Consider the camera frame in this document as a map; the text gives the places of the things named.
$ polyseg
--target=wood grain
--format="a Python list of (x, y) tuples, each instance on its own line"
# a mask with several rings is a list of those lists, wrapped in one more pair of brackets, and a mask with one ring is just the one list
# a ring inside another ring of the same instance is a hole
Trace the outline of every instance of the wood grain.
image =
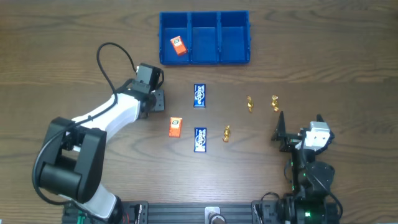
[[(159, 64), (160, 11), (242, 9), (252, 24), (249, 65)], [(395, 0), (0, 1), (0, 219), (60, 223), (62, 208), (34, 193), (32, 165), (51, 119), (85, 114), (109, 98), (95, 52), (112, 41), (136, 64), (165, 70), (166, 111), (108, 144), (102, 182), (123, 200), (250, 202), (289, 192), (282, 172), (289, 155), (270, 142), (277, 94), (288, 131), (321, 113), (335, 132), (318, 159), (336, 169), (341, 222), (396, 222), (397, 12)], [(105, 48), (101, 59), (116, 86), (131, 77), (118, 49)], [(206, 110), (192, 108), (194, 83), (207, 84)], [(183, 118), (180, 139), (167, 135), (170, 116)], [(193, 153), (199, 125), (209, 132), (206, 154)]]

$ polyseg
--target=wooden table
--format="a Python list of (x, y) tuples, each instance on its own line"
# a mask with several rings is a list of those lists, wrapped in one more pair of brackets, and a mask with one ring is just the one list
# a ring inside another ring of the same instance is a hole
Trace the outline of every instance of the wooden table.
[[(159, 63), (160, 11), (250, 11), (249, 65), (165, 67)], [(335, 132), (317, 159), (336, 169), (342, 223), (398, 220), (398, 3), (396, 0), (140, 0), (0, 2), (0, 219), (60, 223), (31, 184), (49, 122), (83, 115), (111, 96), (96, 64), (103, 42), (121, 44), (163, 68), (167, 109), (110, 140), (102, 183), (122, 200), (250, 202), (291, 191), (289, 154), (271, 142), (279, 95), (287, 130), (321, 113)], [(134, 77), (117, 48), (101, 53), (116, 86)], [(195, 110), (193, 84), (207, 84)], [(254, 110), (248, 112), (246, 95)], [(169, 118), (182, 137), (168, 137)], [(231, 141), (221, 140), (231, 125)], [(193, 153), (193, 128), (208, 128), (208, 152)]]

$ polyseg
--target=orange box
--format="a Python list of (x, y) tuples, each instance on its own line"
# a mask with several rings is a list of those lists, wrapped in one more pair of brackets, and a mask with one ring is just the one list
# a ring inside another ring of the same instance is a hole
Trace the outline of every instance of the orange box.
[(174, 50), (176, 51), (178, 56), (181, 56), (185, 53), (187, 53), (187, 48), (185, 47), (184, 42), (182, 42), (182, 39), (180, 36), (174, 37), (173, 39), (170, 40)]
[(169, 137), (179, 138), (181, 136), (182, 118), (170, 118)]

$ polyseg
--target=white and black robotic arm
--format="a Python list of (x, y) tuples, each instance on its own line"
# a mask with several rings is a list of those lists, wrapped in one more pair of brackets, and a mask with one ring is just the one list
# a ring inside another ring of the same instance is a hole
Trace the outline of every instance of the white and black robotic arm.
[[(54, 202), (39, 188), (67, 199), (54, 204), (73, 202), (93, 218), (106, 223), (120, 223), (124, 214), (120, 199), (100, 184), (105, 145), (127, 124), (146, 118), (150, 112), (164, 110), (164, 91), (159, 90), (163, 81), (158, 83), (160, 75), (163, 79), (161, 69), (142, 63), (137, 78), (128, 80), (95, 110), (72, 120), (55, 118), (50, 123), (44, 149), (37, 158), (32, 175), (35, 189), (42, 199)], [(64, 156), (63, 150), (78, 151), (79, 155), (72, 159)]]

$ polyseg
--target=blue plastic bin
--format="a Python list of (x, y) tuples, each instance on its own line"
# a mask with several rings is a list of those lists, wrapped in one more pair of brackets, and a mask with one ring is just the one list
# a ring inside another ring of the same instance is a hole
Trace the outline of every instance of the blue plastic bin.
[[(178, 56), (170, 40), (181, 36), (188, 52)], [(250, 61), (248, 11), (161, 12), (159, 58), (163, 65)]]

